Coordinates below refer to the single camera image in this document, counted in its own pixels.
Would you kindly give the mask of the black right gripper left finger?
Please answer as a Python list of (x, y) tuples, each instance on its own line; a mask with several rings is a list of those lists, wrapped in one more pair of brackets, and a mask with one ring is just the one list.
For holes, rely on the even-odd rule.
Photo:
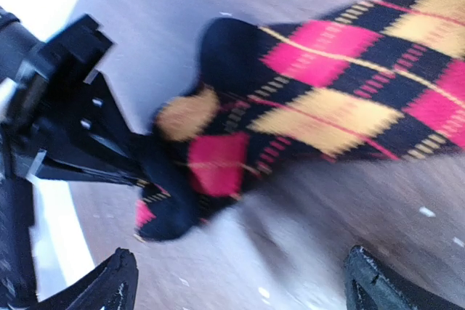
[(132, 252), (117, 248), (115, 253), (80, 280), (41, 301), (31, 309), (132, 310), (137, 294), (139, 270)]

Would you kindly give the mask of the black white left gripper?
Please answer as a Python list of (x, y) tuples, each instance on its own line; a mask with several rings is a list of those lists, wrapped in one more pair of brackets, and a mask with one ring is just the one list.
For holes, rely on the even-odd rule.
[(13, 83), (1, 117), (11, 144), (5, 168), (40, 179), (149, 182), (104, 75), (85, 82), (111, 45), (90, 15), (41, 41), (1, 10), (1, 82)]

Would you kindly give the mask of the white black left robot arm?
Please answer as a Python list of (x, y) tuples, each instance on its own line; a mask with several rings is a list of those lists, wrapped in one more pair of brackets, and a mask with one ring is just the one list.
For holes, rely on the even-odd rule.
[(147, 150), (96, 69), (112, 47), (83, 15), (47, 41), (1, 13), (1, 305), (4, 309), (133, 309), (139, 271), (118, 248), (40, 301), (33, 265), (32, 176), (147, 184)]

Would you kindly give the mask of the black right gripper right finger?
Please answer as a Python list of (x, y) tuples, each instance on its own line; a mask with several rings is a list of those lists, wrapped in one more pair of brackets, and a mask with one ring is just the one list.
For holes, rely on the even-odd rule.
[(361, 245), (344, 261), (344, 286), (348, 309), (463, 309), (402, 277)]

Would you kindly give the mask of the red orange argyle sock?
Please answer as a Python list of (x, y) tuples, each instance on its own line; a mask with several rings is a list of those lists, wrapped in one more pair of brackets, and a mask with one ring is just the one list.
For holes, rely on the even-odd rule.
[(213, 20), (199, 80), (155, 113), (137, 235), (167, 241), (280, 161), (464, 149), (464, 0), (361, 0), (303, 23)]

